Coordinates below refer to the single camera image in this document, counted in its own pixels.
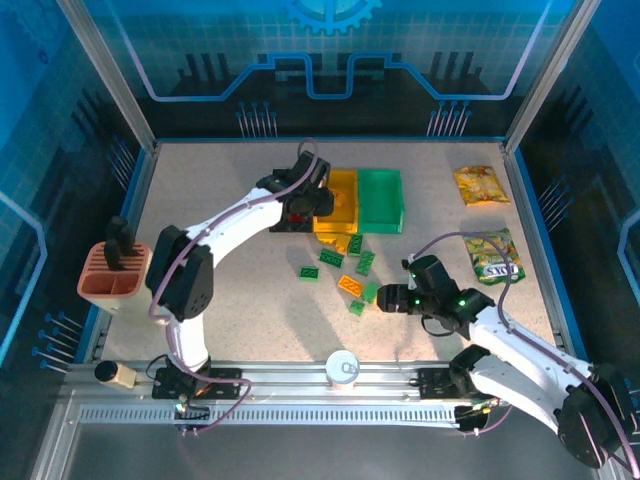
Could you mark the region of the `aluminium frame post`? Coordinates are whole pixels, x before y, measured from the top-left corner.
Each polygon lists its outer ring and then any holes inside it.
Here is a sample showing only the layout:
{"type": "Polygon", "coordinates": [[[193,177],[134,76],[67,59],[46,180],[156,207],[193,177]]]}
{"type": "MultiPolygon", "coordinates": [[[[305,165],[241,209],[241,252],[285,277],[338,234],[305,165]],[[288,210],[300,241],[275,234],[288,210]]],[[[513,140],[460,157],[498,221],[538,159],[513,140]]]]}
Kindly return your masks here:
{"type": "Polygon", "coordinates": [[[114,56],[82,0],[56,0],[141,148],[156,152],[156,138],[114,56]]]}
{"type": "Polygon", "coordinates": [[[543,106],[553,86],[589,26],[602,0],[576,0],[570,11],[550,55],[536,77],[531,89],[524,97],[511,126],[505,142],[504,153],[514,156],[528,129],[543,106]]]}

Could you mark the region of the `green plastic bin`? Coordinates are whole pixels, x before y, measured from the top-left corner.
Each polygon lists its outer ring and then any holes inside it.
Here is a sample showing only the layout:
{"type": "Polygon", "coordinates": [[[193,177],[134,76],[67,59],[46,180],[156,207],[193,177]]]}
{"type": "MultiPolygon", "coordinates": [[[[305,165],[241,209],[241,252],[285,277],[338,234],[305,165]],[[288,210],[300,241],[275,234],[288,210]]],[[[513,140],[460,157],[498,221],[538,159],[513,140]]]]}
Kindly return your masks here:
{"type": "Polygon", "coordinates": [[[401,173],[398,170],[358,171],[359,232],[401,234],[405,205],[401,173]]]}

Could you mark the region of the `black beige cylinder device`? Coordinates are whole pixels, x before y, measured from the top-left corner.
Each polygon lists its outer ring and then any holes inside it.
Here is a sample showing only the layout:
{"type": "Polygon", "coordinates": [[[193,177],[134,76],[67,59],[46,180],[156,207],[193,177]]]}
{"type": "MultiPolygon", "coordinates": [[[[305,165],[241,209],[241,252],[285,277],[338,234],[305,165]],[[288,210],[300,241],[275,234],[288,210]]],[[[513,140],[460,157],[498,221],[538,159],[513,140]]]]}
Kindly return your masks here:
{"type": "Polygon", "coordinates": [[[133,389],[137,373],[134,369],[113,360],[101,361],[95,366],[94,377],[101,383],[133,389]]]}

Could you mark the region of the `green snack bag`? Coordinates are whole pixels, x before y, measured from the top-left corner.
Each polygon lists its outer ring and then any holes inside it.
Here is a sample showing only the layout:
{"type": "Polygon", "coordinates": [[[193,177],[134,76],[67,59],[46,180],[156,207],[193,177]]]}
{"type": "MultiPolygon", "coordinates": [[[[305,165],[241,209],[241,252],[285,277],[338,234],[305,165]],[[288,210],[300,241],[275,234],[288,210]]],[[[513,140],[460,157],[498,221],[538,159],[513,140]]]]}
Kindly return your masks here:
{"type": "Polygon", "coordinates": [[[517,283],[526,277],[511,231],[504,228],[463,237],[477,280],[484,285],[517,283]]]}

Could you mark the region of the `silver tin can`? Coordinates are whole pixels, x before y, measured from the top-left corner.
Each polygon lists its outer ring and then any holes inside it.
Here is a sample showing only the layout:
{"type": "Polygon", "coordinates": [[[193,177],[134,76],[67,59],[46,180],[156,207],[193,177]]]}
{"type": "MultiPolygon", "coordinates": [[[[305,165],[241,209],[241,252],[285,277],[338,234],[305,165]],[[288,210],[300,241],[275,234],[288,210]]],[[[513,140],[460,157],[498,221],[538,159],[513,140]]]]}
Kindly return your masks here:
{"type": "Polygon", "coordinates": [[[352,387],[360,374],[360,362],[356,355],[348,350],[331,353],[325,363],[326,377],[337,389],[352,387]]]}

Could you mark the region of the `blue table edge strip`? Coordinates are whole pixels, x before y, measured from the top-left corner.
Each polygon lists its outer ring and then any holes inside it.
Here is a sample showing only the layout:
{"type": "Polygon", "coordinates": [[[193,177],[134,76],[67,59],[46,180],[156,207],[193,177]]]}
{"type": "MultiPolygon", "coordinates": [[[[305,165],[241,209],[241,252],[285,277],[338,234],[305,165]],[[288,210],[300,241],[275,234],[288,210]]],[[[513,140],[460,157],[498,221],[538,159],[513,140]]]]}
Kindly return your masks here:
{"type": "MultiPolygon", "coordinates": [[[[158,145],[164,144],[266,144],[266,143],[295,143],[304,140],[305,136],[285,137],[161,137],[156,139],[158,145]]],[[[501,136],[449,136],[449,137],[425,137],[425,136],[315,136],[309,137],[317,144],[320,143],[496,143],[503,144],[505,138],[501,136]]]]}

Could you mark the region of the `terracotta knife block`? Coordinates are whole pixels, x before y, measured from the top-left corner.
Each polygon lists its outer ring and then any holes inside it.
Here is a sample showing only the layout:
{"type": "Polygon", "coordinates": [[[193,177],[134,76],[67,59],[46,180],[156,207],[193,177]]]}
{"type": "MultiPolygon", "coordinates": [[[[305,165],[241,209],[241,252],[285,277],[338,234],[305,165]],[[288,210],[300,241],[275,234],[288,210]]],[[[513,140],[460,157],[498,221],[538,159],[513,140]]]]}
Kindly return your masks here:
{"type": "Polygon", "coordinates": [[[141,320],[148,314],[150,290],[145,286],[152,250],[135,243],[132,255],[122,253],[122,271],[110,271],[104,258],[105,242],[97,243],[87,255],[77,293],[102,310],[120,317],[141,320]]]}

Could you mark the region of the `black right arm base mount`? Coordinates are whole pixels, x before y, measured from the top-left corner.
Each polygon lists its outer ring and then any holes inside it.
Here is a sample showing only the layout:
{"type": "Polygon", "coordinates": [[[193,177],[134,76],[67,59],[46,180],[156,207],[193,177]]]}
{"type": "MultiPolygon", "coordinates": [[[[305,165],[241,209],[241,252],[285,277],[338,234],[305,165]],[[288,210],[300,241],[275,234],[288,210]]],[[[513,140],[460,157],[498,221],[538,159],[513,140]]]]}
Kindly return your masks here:
{"type": "Polygon", "coordinates": [[[468,373],[450,368],[420,368],[409,380],[423,400],[490,400],[492,395],[480,392],[468,373]]]}

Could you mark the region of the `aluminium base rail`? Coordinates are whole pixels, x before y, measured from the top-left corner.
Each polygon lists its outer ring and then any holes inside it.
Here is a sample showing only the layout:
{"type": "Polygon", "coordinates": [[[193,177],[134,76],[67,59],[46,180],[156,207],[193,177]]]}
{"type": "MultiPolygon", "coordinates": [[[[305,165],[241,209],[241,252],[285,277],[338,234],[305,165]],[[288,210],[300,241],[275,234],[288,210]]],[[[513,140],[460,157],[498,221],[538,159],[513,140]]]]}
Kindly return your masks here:
{"type": "Polygon", "coordinates": [[[213,368],[237,373],[230,384],[205,390],[189,388],[190,376],[166,368],[134,367],[137,373],[133,389],[100,383],[91,365],[73,367],[66,375],[57,401],[77,405],[171,405],[177,411],[193,407],[219,409],[242,405],[364,405],[400,406],[430,405],[482,409],[505,403],[496,397],[490,400],[423,400],[419,390],[409,385],[420,368],[448,368],[444,363],[364,363],[352,387],[334,388],[326,377],[322,363],[216,363],[213,368]],[[242,386],[239,379],[249,381],[242,386]]]}

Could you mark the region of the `yellow plastic bin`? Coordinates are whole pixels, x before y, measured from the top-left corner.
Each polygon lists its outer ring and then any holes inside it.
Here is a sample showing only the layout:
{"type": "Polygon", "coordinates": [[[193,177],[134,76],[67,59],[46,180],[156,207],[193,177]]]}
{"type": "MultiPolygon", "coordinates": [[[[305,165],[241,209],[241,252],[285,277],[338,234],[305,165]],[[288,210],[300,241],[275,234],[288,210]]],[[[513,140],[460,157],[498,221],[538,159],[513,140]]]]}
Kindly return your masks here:
{"type": "Polygon", "coordinates": [[[349,203],[329,216],[315,217],[314,233],[355,234],[359,224],[358,172],[350,169],[335,169],[329,175],[327,184],[332,190],[340,190],[349,195],[349,203]]]}

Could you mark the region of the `yellow snack bag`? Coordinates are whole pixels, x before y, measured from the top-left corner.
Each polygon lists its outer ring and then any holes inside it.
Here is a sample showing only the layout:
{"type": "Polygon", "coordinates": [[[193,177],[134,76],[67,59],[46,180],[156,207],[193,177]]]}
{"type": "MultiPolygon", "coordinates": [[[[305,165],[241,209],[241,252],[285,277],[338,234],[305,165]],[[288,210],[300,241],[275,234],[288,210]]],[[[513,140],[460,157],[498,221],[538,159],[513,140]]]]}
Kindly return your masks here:
{"type": "Polygon", "coordinates": [[[462,201],[468,207],[510,203],[491,166],[466,166],[456,170],[453,175],[462,201]]]}

